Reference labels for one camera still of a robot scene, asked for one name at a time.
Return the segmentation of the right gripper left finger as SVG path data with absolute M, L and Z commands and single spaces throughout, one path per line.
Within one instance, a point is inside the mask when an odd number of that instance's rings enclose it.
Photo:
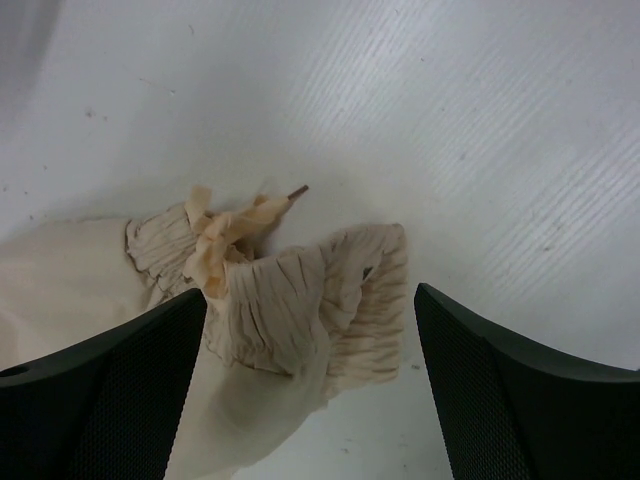
M 205 314 L 203 295 L 191 289 L 2 371 L 2 478 L 163 478 Z

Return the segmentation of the beige trousers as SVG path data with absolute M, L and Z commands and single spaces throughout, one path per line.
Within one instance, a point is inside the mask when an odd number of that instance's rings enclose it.
M 228 479 L 344 391 L 393 380 L 402 360 L 407 242 L 363 224 L 260 249 L 295 202 L 260 195 L 212 213 L 211 192 L 147 219 L 41 225 L 1 245 L 1 364 L 125 323 L 196 288 L 200 349 L 166 470 Z

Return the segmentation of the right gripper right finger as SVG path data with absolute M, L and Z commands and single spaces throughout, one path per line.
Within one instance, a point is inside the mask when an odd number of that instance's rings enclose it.
M 414 309 L 454 478 L 638 478 L 638 371 L 542 345 L 425 283 Z

